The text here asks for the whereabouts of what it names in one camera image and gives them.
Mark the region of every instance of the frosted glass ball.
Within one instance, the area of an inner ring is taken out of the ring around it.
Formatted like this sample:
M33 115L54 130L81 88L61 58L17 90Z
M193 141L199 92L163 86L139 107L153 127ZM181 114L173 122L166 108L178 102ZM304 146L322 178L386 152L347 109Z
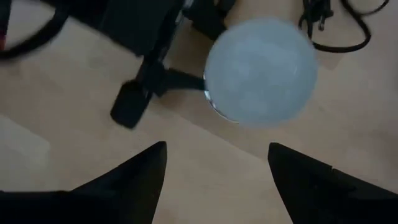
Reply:
M293 24L254 19L215 42L205 67L205 95L231 121L275 126L305 106L317 73L315 49Z

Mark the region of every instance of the white sphere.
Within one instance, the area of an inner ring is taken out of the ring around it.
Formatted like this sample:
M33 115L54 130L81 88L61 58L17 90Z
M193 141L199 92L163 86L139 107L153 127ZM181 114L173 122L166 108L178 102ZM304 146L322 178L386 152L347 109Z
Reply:
M317 72L315 49L293 24L254 19L231 27L214 44L205 94L231 121L273 126L304 107Z

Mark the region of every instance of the black cable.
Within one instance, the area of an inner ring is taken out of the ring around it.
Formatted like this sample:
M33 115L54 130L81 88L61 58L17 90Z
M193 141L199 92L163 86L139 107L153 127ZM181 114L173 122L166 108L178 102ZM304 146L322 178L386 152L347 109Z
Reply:
M68 7L58 7L55 10L53 18L51 18L51 20L49 20L35 34L17 45L12 46L10 49L0 50L0 62L25 56L49 43L60 33L68 19L68 16Z
M361 50L362 48L367 46L372 38L372 34L369 30L368 25L363 21L363 17L370 16L381 11L389 3L389 0L385 0L381 6L370 12L358 12L352 7L352 5L349 3L349 0L340 0L340 2L362 29L363 33L365 34L365 40L358 45L349 47L329 47L313 42L313 45L317 50L330 53L349 53ZM331 17L333 15L333 11L330 10L330 0L303 0L303 5L304 13L298 22L298 26L302 28L303 21L306 21L308 26L307 34L308 37L312 39L313 23L320 20L320 30L322 30L325 19L327 17Z

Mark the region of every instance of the power cord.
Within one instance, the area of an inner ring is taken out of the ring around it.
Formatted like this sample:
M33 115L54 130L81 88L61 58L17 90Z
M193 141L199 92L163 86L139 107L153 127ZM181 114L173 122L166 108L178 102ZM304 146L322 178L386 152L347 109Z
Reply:
M331 0L303 0L304 13L298 22L298 26L301 29L303 22L305 21L307 23L307 34L311 40L313 34L313 24L319 21L318 29L320 31L323 31L325 29L326 19L334 15L333 11L331 10L330 1ZM358 45L349 46L349 47L329 47L313 42L314 47L317 50L329 53L349 53L361 50L362 48L368 45L368 43L372 38L371 31L369 30L368 25L363 21L363 17L370 16L381 11L388 5L389 1L390 0L384 0L383 4L373 11L359 12L352 7L352 5L349 3L349 0L340 0L340 3L347 10L347 12L354 18L356 23L360 26L360 28L364 32L365 40Z
M69 6L59 6L55 9L53 17L36 33L26 40L8 48L2 49L5 44L11 0L0 0L0 63L25 56L53 40L62 30L69 17Z

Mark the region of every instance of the metal base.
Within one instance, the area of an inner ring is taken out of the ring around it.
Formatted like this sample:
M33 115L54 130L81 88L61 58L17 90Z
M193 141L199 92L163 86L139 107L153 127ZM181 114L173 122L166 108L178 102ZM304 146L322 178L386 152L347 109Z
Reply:
M144 114L153 94L161 97L169 90L205 90L205 81L194 75L175 69L166 69L163 60L172 43L183 16L193 21L193 26L212 40L218 38L226 27L224 17L235 0L221 0L215 6L213 0L195 0L191 4L178 1L167 14L155 47L144 57L135 80L126 82L111 110L111 117L118 124L132 129Z

